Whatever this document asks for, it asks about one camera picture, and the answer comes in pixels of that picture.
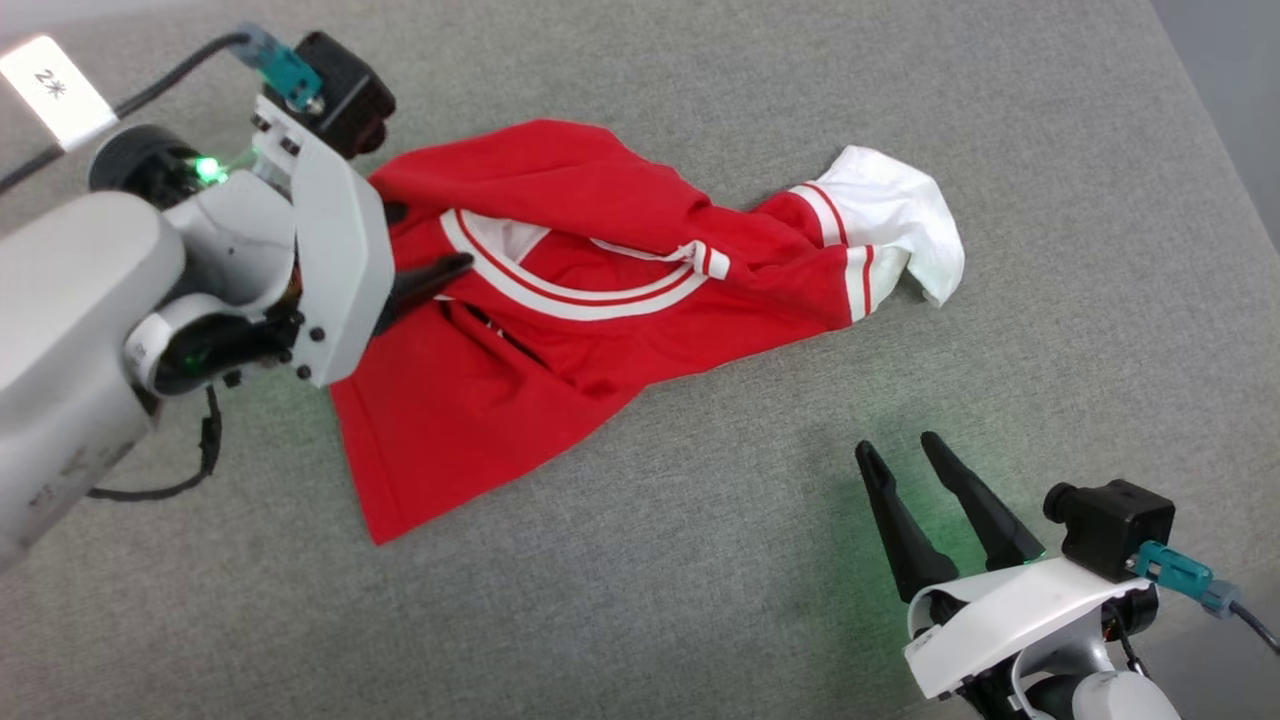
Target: gray fabric surface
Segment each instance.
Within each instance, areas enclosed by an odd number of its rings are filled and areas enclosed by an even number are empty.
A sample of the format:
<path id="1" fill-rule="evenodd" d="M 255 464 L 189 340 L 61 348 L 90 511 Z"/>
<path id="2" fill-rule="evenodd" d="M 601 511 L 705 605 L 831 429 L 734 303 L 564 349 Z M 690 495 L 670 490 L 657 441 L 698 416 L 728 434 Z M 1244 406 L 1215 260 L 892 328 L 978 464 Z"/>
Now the gray fabric surface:
<path id="1" fill-rule="evenodd" d="M 938 179 L 966 278 L 942 310 L 899 292 L 852 331 L 654 387 L 384 548 L 323 393 L 285 377 L 225 393 L 205 487 L 83 502 L 0 578 L 0 717 L 966 717 L 918 701 L 852 462 L 876 441 L 977 571 L 924 429 L 1053 544 L 1038 507 L 1055 482 L 1174 497 L 1176 543 L 1280 621 L 1265 580 L 1280 263 L 1144 0 L 297 8 L 234 0 L 56 36 L 114 99 L 242 18 L 285 38 L 324 28 L 399 97 L 379 159 L 557 115 L 746 205 L 846 143 L 877 147 Z M 232 154 L 253 86 L 221 59 L 140 119 Z M 3 92 L 0 118 L 8 167 L 44 136 Z M 78 191 L 87 155 L 0 201 L 3 227 Z M 201 411 L 174 406 L 110 483 L 189 473 Z M 1196 697 L 1224 665 L 1266 670 L 1243 628 L 1210 623 L 1170 600 L 1138 641 L 1201 717 L 1226 716 Z M 1201 652 L 1203 633 L 1231 650 Z M 1267 689 L 1235 691 L 1230 715 L 1276 716 Z"/>

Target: red shirt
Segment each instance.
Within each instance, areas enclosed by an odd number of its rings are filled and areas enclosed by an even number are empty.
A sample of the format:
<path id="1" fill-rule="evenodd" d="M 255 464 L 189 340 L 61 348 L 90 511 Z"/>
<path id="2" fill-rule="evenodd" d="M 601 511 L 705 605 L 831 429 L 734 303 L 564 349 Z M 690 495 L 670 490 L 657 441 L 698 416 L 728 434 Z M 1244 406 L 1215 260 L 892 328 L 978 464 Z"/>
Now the red shirt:
<path id="1" fill-rule="evenodd" d="M 392 160 L 401 269 L 475 256 L 333 387 L 378 543 L 559 455 L 645 386 L 864 318 L 904 268 L 941 305 L 964 251 L 937 184 L 849 147 L 750 213 L 605 129 L 538 120 Z"/>

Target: cable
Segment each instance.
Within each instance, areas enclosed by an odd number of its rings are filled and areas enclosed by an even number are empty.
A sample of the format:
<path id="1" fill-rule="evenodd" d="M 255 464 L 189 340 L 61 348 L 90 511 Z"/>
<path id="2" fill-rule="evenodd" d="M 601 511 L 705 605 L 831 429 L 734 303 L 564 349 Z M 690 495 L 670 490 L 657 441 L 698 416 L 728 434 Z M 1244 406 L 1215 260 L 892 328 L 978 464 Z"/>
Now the cable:
<path id="1" fill-rule="evenodd" d="M 1276 637 L 1271 633 L 1271 630 L 1268 630 L 1267 626 L 1262 624 L 1262 620 L 1258 620 L 1256 615 L 1245 610 L 1244 606 L 1240 605 L 1239 602 L 1231 603 L 1231 612 L 1239 615 L 1240 620 L 1244 620 L 1245 625 L 1253 628 L 1253 632 L 1257 633 L 1260 638 L 1262 638 L 1262 642 L 1267 643 L 1267 647 L 1271 648 L 1271 652 L 1280 655 L 1280 639 L 1276 639 Z"/>
<path id="2" fill-rule="evenodd" d="M 191 56 L 188 56 L 182 63 L 178 63 L 177 67 L 165 73 L 164 77 L 151 83 L 142 92 L 118 104 L 115 108 L 111 109 L 111 111 L 115 113 L 115 117 L 118 119 L 123 120 L 124 118 L 136 113 L 140 108 L 145 106 L 147 102 L 151 102 L 156 97 L 160 97 L 169 88 L 178 85 L 178 81 L 191 74 L 191 70 L 200 67 L 201 63 L 214 56 L 214 54 L 216 54 L 219 50 L 223 50 L 224 47 L 230 47 L 232 45 L 241 45 L 248 42 L 250 40 L 251 38 L 248 33 L 244 32 L 232 32 L 221 37 L 215 37 L 214 40 L 210 40 L 200 50 L 196 50 L 195 53 L 191 54 Z M 38 155 L 36 155 L 31 160 L 27 160 L 19 168 L 4 176 L 4 178 L 0 178 L 0 195 L 9 192 L 19 183 L 22 183 L 31 176 L 36 174 L 37 172 L 42 170 L 46 165 L 49 165 L 50 163 L 61 158 L 67 152 L 63 150 L 60 145 L 50 145 L 49 147 L 41 150 Z"/>
<path id="3" fill-rule="evenodd" d="M 45 169 L 45 165 L 52 163 L 63 155 L 65 155 L 65 151 L 61 145 L 50 145 L 49 147 L 41 150 L 38 155 L 27 160 L 22 164 L 22 167 L 0 179 L 0 195 L 9 192 L 18 183 Z"/>
<path id="4" fill-rule="evenodd" d="M 1149 679 L 1151 670 L 1147 670 L 1147 664 L 1138 657 L 1137 652 L 1134 652 L 1133 643 L 1129 642 L 1129 629 L 1125 628 L 1124 618 L 1120 616 L 1120 611 L 1110 606 L 1107 610 L 1111 614 L 1111 620 L 1115 624 L 1116 632 L 1120 634 L 1120 647 L 1124 650 L 1124 655 L 1128 659 L 1129 669 L 1143 678 Z"/>
<path id="5" fill-rule="evenodd" d="M 150 500 L 169 500 L 170 497 L 186 492 L 198 486 L 205 478 L 214 474 L 218 465 L 218 452 L 223 443 L 223 411 L 218 407 L 218 395 L 214 386 L 205 387 L 205 398 L 209 401 L 209 416 L 200 423 L 200 471 L 191 478 L 166 488 L 145 491 L 120 491 L 93 488 L 88 491 L 88 497 L 96 500 L 114 500 L 115 502 L 143 502 Z"/>

